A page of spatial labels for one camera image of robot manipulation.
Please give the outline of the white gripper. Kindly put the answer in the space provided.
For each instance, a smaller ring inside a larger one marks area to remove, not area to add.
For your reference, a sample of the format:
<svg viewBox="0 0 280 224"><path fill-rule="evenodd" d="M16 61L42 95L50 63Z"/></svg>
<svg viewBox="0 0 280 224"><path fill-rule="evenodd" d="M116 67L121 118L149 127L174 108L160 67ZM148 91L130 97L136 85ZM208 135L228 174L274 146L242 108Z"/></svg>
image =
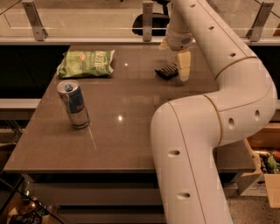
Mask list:
<svg viewBox="0 0 280 224"><path fill-rule="evenodd" d="M182 81L187 81L191 70L191 53L188 48L193 43L193 35L185 26L175 27L168 24L165 38L161 41L158 49L164 50L168 46L173 51L180 51L177 55L178 73Z"/></svg>

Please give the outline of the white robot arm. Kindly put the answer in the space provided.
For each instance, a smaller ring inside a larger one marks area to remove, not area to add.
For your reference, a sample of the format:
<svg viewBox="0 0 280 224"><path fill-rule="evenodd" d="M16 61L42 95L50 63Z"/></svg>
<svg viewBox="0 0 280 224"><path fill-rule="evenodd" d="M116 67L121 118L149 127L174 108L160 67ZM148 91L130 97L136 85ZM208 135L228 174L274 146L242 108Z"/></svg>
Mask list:
<svg viewBox="0 0 280 224"><path fill-rule="evenodd" d="M168 101L150 139L167 224L233 224L214 162L216 147L261 130L275 114L277 90L259 58L207 0L171 0L166 40L190 32L217 81L215 92Z"/></svg>

